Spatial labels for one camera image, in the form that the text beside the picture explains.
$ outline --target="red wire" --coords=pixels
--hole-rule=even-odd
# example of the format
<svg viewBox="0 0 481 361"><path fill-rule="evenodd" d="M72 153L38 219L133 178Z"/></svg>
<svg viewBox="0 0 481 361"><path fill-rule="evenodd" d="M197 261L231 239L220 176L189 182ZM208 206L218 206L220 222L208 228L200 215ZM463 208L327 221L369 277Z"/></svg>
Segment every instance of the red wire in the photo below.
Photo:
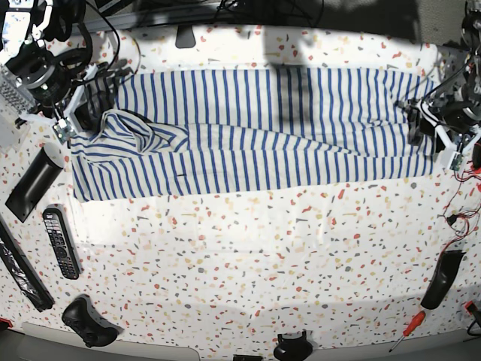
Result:
<svg viewBox="0 0 481 361"><path fill-rule="evenodd" d="M456 193L454 194L454 196L452 196L452 198L449 200L449 203L447 204L447 206L445 207L444 209L444 213L443 213L443 217L444 217L444 220L447 222L447 217L446 217L446 212L448 211L449 209L449 206L451 205L452 201L454 200L454 198L456 198L456 196L458 195L459 193L459 190L461 189L461 186L464 182L470 180L471 178L476 178L478 181L481 181L481 178L480 177L477 177L476 175L471 175L467 178L464 178L464 171L461 175L461 178L458 177L458 175L456 174L456 172L454 172L454 177L455 179L459 182L459 186L458 186L458 189L456 190ZM449 241L446 246L444 246L443 250L441 251L440 255L443 254L447 249L448 247L455 243L455 242L458 242L458 241L461 241L463 239L465 239L466 237L468 237L470 234L472 234L473 232L477 231L477 225L479 223L479 219L481 218L481 216L479 215L479 211L481 210L481 203L479 204L479 206L477 207L477 209L473 210L473 211L466 211L466 212L463 212L463 213L459 213L459 214L456 214L457 218L461 218L463 219L464 223L465 223L465 227L466 227L466 232L463 234L463 235L458 235L458 230L455 229L452 225L449 225L449 227L456 233L456 238L452 239L451 241ZM476 220L476 225L473 227L473 229L471 230L470 232L470 222L469 222L469 219L475 217L475 216L478 216L477 220Z"/></svg>

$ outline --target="tabletop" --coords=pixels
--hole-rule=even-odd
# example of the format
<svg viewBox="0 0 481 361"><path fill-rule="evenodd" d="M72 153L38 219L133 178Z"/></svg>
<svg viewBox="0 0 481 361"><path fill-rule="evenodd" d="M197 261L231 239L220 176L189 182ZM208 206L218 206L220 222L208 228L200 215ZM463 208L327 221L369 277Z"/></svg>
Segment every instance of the tabletop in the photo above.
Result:
<svg viewBox="0 0 481 361"><path fill-rule="evenodd" d="M175 47L175 28L121 32L120 61L137 73L284 65L397 69L439 81L463 54L389 37L264 26L196 26L192 49ZM50 45L76 47L81 39ZM94 36L95 61L109 61L111 33ZM177 345L202 358L235 353L273 358L279 333L306 329L319 348L397 339L419 303L444 244L454 237L440 215L479 204L451 173L250 193L162 196L79 203L69 150L65 169L22 224L5 201L40 147L55 142L32 124L17 150L0 154L0 213L55 305L38 313L0 265L0 314L68 330L61 314L90 295L122 328L119 339ZM77 281L61 276L41 218L61 204L81 258ZM458 277L413 337L467 327L464 303L479 297L481 241L464 243Z"/></svg>

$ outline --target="remote control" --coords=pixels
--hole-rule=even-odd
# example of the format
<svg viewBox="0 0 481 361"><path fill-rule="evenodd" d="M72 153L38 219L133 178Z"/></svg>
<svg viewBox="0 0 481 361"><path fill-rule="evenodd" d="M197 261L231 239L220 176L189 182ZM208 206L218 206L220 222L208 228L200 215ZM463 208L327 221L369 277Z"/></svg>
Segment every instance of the remote control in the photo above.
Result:
<svg viewBox="0 0 481 361"><path fill-rule="evenodd" d="M44 211L44 223L63 277L69 280L77 280L80 269L73 244L65 228L62 212L55 208L47 208Z"/></svg>

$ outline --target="garment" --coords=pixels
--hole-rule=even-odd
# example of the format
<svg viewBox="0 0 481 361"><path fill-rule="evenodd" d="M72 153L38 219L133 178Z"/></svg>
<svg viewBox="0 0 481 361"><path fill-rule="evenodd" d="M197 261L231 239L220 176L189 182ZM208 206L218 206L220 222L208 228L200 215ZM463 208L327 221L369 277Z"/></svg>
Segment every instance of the garment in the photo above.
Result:
<svg viewBox="0 0 481 361"><path fill-rule="evenodd" d="M174 71L123 79L116 110L72 141L82 202L414 177L434 144L407 143L397 100L433 88L372 69Z"/></svg>

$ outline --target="striped shirt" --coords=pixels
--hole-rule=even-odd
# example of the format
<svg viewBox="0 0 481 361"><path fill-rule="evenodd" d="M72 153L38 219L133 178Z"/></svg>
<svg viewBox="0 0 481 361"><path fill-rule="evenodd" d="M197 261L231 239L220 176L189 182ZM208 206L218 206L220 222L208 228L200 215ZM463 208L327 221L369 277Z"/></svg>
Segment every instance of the striped shirt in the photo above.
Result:
<svg viewBox="0 0 481 361"><path fill-rule="evenodd" d="M173 71L125 78L100 132L72 140L82 202L415 177L397 100L433 82L376 69Z"/></svg>

